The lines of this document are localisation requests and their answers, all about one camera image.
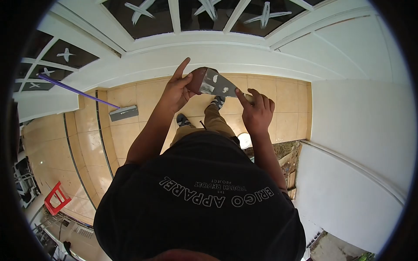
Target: glass pane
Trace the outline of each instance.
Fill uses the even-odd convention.
[[[84,65],[99,59],[72,44],[58,40],[43,56],[42,60],[81,68]]]
[[[289,0],[264,2],[251,0],[231,32],[266,36],[274,29],[303,12],[305,9]]]
[[[13,83],[13,92],[19,91],[21,85],[22,85],[21,82],[15,82],[15,83]]]
[[[47,33],[36,30],[33,38],[29,40],[29,46],[23,57],[36,59],[42,49],[51,41],[53,37]]]
[[[198,0],[179,0],[181,30],[222,31],[238,2],[239,0],[211,0],[212,5],[206,10]]]
[[[167,0],[108,0],[103,5],[134,39],[173,32]]]
[[[323,0],[304,0],[304,1],[313,6],[322,2]]]
[[[27,82],[23,86],[22,91],[47,91],[50,90],[54,84],[49,82]]]
[[[29,68],[32,66],[31,63],[21,63],[18,71],[16,72],[16,79],[22,79],[26,77],[26,74],[29,71]]]
[[[44,65],[37,65],[35,67],[35,69],[32,71],[29,78],[38,79],[38,77],[37,77],[38,73],[45,74],[45,75],[47,75],[48,77],[51,77],[54,80],[60,81],[60,80],[64,79],[65,77],[67,77],[68,75],[70,75],[73,72],[63,70],[63,69],[57,69],[57,68],[54,68],[54,67],[44,66]]]

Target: sneaker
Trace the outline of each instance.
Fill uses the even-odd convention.
[[[191,126],[191,122],[189,122],[189,120],[187,119],[186,116],[184,116],[184,114],[180,113],[179,115],[177,115],[176,118],[177,124],[181,127],[184,125],[190,125]]]
[[[215,96],[215,98],[211,101],[209,105],[215,105],[218,110],[222,108],[225,103],[225,97],[223,96]]]

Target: right hand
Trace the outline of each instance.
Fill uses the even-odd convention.
[[[275,104],[271,99],[267,98],[264,94],[260,94],[257,90],[248,89],[248,92],[254,96],[254,106],[251,106],[238,88],[235,89],[235,93],[244,108],[244,112],[242,113],[244,125],[252,137],[268,135],[268,126],[273,118]]]

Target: black t-shirt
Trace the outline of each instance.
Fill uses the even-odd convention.
[[[94,218],[113,260],[187,249],[230,260],[299,261],[305,233],[287,193],[230,139],[202,131],[120,167]]]

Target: dirt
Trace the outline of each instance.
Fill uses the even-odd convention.
[[[287,178],[290,173],[296,171],[298,167],[298,152],[299,152],[299,141],[282,142],[273,144],[274,153],[276,154],[277,160],[281,160],[286,155],[286,161],[281,162],[281,168],[284,176]],[[251,148],[244,150],[248,157],[254,156],[254,150]]]

